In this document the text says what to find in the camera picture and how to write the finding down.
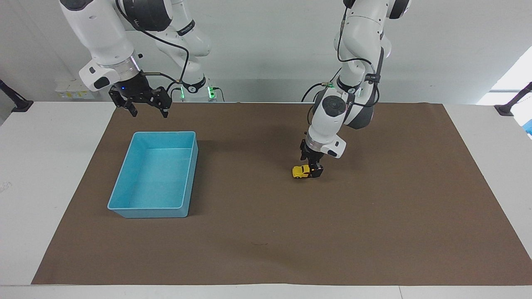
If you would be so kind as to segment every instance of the light blue tray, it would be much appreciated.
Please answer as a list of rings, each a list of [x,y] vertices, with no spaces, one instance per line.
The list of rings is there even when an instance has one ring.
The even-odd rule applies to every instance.
[[[137,132],[107,208],[125,218],[188,215],[198,155],[195,132]]]

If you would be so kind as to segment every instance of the black stand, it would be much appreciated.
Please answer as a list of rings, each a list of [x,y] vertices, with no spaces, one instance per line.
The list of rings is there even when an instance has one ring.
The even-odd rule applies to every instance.
[[[26,112],[33,105],[33,101],[28,101],[11,87],[7,86],[4,81],[0,80],[0,89],[15,103],[16,107],[11,112]]]
[[[499,112],[500,115],[504,117],[512,117],[513,113],[511,112],[512,107],[517,104],[524,96],[532,91],[532,82],[530,82],[527,87],[521,90],[509,103],[506,105],[495,105],[495,109]]]

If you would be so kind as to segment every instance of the brown table surface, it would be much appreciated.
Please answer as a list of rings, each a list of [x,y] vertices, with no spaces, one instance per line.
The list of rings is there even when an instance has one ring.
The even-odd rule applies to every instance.
[[[441,105],[380,104],[322,178],[291,168],[307,105],[115,111],[34,284],[532,285],[532,262]],[[107,210],[133,133],[197,132],[185,219]]]

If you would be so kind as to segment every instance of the robotic arm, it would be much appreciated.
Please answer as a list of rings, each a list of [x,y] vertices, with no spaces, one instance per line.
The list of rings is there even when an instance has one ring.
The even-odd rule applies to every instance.
[[[305,168],[309,177],[319,177],[324,155],[342,157],[346,142],[337,135],[342,124],[362,129],[370,123],[380,97],[383,60],[390,53],[384,23],[402,17],[410,0],[344,0],[344,4],[346,12],[335,39],[342,70],[334,87],[318,93],[312,124],[300,145],[301,160],[309,165],[295,167],[294,177],[301,177],[299,169]]]
[[[193,21],[176,30],[180,22],[191,20],[184,1],[172,0],[172,3],[170,0],[60,0],[61,9],[69,25],[92,56],[92,60],[79,71],[84,84],[94,92],[111,86],[109,94],[113,102],[117,107],[128,109],[133,116],[137,115],[133,103],[146,103],[158,108],[165,118],[168,116],[172,99],[163,87],[153,89],[149,86],[146,79],[148,73],[143,73],[139,67],[134,47],[126,38],[124,26],[114,10],[113,5],[116,5],[135,29],[144,33],[159,32],[158,38],[166,42],[159,41],[159,48],[183,69],[187,66],[188,72],[184,71],[183,80],[176,83],[183,84],[190,91],[192,88],[188,88],[185,83],[188,78],[191,86],[197,87],[197,94],[206,94],[207,98],[213,98],[211,94],[214,92],[210,89],[207,79],[202,80],[204,76],[198,81],[193,79],[200,77],[199,73],[203,75],[197,60],[192,57],[187,65],[185,62],[188,60],[183,57],[187,55],[188,50],[178,45],[179,41],[184,44],[186,40],[190,40],[188,45],[194,46],[197,56],[205,56],[210,51],[209,39],[198,29],[194,29]],[[175,50],[170,51],[161,45]],[[208,93],[200,93],[204,86],[205,90],[208,88]]]

